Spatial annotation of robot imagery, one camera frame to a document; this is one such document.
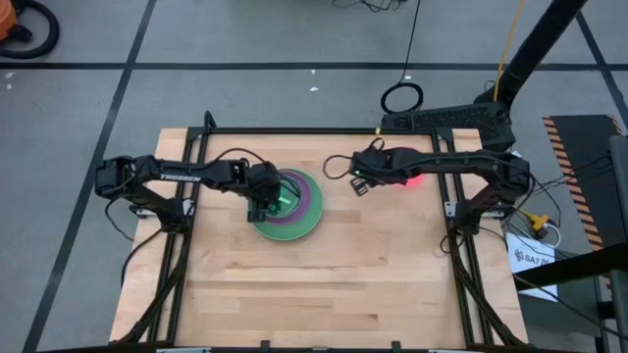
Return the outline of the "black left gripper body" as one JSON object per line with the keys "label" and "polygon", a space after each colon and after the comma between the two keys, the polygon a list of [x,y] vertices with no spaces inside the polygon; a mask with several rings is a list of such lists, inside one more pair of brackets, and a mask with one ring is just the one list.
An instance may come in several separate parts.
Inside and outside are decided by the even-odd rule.
{"label": "black left gripper body", "polygon": [[246,182],[247,220],[265,222],[269,205],[279,202],[271,199],[269,192],[281,188],[281,174],[272,163],[254,164],[246,170]]}

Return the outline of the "grey metal post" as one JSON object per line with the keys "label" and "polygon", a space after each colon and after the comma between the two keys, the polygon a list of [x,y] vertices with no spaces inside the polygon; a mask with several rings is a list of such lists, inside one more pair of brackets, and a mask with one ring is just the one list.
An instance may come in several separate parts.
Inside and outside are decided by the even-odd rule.
{"label": "grey metal post", "polygon": [[615,179],[622,237],[615,256],[617,267],[610,272],[611,293],[620,339],[621,353],[628,353],[628,136],[612,136],[608,140]]}

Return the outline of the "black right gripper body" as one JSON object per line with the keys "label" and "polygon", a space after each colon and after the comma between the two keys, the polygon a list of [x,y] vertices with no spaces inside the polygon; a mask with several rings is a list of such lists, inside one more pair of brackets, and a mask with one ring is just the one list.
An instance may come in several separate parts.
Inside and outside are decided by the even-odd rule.
{"label": "black right gripper body", "polygon": [[356,151],[351,156],[349,173],[355,177],[394,179],[392,155],[392,149],[367,148]]}

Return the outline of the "small clear pink plate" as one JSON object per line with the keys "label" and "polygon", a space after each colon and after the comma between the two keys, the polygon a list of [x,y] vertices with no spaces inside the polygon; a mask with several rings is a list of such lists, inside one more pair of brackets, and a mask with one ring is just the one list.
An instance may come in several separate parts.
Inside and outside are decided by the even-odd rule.
{"label": "small clear pink plate", "polygon": [[395,182],[407,189],[420,186],[424,177],[418,172],[414,172],[413,169],[415,164],[423,158],[422,152],[410,147],[391,148],[389,150],[388,167],[392,170]]}

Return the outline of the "orange vacuum cleaner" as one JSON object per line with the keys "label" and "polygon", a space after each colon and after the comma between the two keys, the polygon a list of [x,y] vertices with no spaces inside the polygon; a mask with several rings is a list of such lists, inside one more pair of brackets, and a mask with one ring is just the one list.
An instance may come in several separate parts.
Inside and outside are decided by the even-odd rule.
{"label": "orange vacuum cleaner", "polygon": [[10,29],[18,23],[11,0],[0,0],[0,41],[9,37]]}

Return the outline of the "white paper sign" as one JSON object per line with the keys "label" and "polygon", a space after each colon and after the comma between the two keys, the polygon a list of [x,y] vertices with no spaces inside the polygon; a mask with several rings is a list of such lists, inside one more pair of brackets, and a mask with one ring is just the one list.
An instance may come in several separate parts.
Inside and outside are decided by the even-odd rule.
{"label": "white paper sign", "polygon": [[[511,232],[507,232],[505,236],[508,247],[508,260],[514,274],[554,262],[554,250],[547,248],[541,242]],[[519,290],[518,293],[550,302],[556,302],[553,296],[557,295],[557,285],[548,285],[541,289]]]}

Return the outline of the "black hazard-striped platform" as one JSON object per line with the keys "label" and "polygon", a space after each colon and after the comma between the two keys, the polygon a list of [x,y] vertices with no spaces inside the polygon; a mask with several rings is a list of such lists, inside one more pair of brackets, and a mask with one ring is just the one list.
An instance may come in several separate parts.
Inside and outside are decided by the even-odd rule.
{"label": "black hazard-striped platform", "polygon": [[543,118],[562,176],[551,186],[568,189],[594,251],[620,242],[621,219],[608,140],[624,136],[611,115]]}

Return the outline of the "medium purple plate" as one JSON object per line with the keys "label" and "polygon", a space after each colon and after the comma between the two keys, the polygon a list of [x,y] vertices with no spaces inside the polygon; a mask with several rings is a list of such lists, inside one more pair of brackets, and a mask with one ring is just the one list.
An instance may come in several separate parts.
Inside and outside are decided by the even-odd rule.
{"label": "medium purple plate", "polygon": [[314,180],[310,175],[299,170],[288,169],[282,171],[291,171],[297,175],[302,195],[298,208],[286,217],[280,217],[278,214],[273,215],[268,212],[266,213],[266,222],[276,226],[291,225],[299,222],[308,212],[313,199],[312,194],[314,189]]}

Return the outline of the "black stand base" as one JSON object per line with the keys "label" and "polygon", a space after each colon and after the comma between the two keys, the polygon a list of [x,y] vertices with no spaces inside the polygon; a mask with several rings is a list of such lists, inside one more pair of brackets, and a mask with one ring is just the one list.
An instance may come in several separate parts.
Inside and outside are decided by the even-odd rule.
{"label": "black stand base", "polygon": [[497,102],[388,114],[382,117],[381,128],[408,132],[476,129],[483,148],[496,152],[506,151],[516,141],[509,110]]}

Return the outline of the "black metal table frame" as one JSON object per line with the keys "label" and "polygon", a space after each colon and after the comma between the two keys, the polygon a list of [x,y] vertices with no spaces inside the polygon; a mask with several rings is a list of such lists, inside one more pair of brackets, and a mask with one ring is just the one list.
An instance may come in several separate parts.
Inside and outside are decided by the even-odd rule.
{"label": "black metal table frame", "polygon": [[308,236],[276,242],[247,222],[243,199],[201,189],[174,342],[211,349],[463,348],[483,338],[444,253],[443,197],[451,179],[377,187],[357,196],[346,158],[370,128],[215,129],[209,157],[226,152],[313,175],[325,194]]}

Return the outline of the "black metal beam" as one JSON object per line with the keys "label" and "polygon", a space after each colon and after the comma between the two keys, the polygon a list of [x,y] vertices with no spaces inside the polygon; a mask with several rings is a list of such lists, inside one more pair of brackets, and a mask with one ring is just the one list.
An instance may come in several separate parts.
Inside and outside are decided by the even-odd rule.
{"label": "black metal beam", "polygon": [[616,244],[599,251],[578,255],[538,268],[513,274],[518,290],[535,286],[569,282],[597,277],[614,270],[628,271],[628,243]]}

